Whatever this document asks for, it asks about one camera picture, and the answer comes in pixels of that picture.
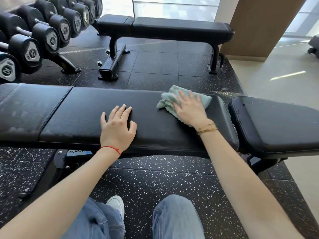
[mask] person's right arm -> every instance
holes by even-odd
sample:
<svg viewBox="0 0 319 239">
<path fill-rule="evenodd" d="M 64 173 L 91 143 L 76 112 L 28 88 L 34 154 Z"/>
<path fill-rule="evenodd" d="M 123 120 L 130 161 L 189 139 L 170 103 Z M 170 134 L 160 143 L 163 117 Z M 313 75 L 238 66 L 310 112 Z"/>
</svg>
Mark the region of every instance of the person's right arm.
<svg viewBox="0 0 319 239">
<path fill-rule="evenodd" d="M 180 91 L 178 116 L 197 131 L 214 128 L 206 116 L 200 97 L 188 98 Z M 200 133 L 219 182 L 250 239 L 304 238 L 289 220 L 257 175 L 228 144 L 218 130 Z"/>
</svg>

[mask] person's left arm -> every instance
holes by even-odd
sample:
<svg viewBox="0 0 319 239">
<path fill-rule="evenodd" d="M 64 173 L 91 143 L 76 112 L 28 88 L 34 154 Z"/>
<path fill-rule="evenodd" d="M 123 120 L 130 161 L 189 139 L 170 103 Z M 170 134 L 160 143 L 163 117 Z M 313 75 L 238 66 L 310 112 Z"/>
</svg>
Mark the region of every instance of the person's left arm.
<svg viewBox="0 0 319 239">
<path fill-rule="evenodd" d="M 137 125 L 127 120 L 131 107 L 115 107 L 106 122 L 101 116 L 101 146 L 112 146 L 120 153 L 133 141 Z M 113 148 L 100 149 L 87 163 L 56 184 L 1 230 L 0 238 L 60 238 L 78 216 L 90 193 L 119 154 Z"/>
</svg>

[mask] red string bracelet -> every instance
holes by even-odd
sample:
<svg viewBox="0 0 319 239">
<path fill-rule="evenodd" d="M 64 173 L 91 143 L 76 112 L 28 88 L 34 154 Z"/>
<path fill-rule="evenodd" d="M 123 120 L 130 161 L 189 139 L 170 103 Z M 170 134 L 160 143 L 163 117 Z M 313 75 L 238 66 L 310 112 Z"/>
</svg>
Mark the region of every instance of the red string bracelet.
<svg viewBox="0 0 319 239">
<path fill-rule="evenodd" d="M 121 156 L 121 153 L 120 153 L 120 151 L 117 149 L 117 148 L 114 148 L 114 147 L 112 147 L 112 146 L 103 146 L 103 147 L 100 147 L 100 149 L 101 148 L 113 148 L 115 151 L 117 151 L 118 152 L 118 154 Z"/>
</svg>

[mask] black speckled floor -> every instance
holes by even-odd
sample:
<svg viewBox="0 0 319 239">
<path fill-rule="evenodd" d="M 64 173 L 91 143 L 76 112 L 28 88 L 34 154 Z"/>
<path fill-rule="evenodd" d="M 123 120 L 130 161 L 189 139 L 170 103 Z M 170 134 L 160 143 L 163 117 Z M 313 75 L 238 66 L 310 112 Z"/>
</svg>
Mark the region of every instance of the black speckled floor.
<svg viewBox="0 0 319 239">
<path fill-rule="evenodd" d="M 109 37 L 89 27 L 61 49 L 82 68 L 63 75 L 45 60 L 44 67 L 22 81 L 32 84 L 168 91 L 179 85 L 195 92 L 217 94 L 228 103 L 243 94 L 226 60 L 217 75 L 207 71 L 211 47 L 203 43 L 121 38 L 131 52 L 119 62 L 116 81 L 98 80 L 97 61 L 106 59 Z M 35 187 L 51 160 L 52 149 L 0 147 L 0 227 L 18 213 L 23 194 Z M 282 163 L 260 175 L 306 239 L 319 238 L 318 225 L 296 183 Z M 248 238 L 227 200 L 211 162 L 199 157 L 152 156 L 120 159 L 106 171 L 92 197 L 106 202 L 120 195 L 125 204 L 126 238 L 151 238 L 151 216 L 156 204 L 170 194 L 190 199 L 201 218 L 206 238 Z"/>
</svg>

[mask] foot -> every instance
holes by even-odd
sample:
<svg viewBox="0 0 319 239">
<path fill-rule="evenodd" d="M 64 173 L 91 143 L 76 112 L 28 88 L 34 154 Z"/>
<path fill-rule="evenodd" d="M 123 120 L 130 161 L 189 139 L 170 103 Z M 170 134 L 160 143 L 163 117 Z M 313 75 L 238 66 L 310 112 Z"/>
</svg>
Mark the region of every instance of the foot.
<svg viewBox="0 0 319 239">
<path fill-rule="evenodd" d="M 121 197 L 118 195 L 112 196 L 106 204 L 118 210 L 122 216 L 122 220 L 124 220 L 124 203 Z"/>
</svg>

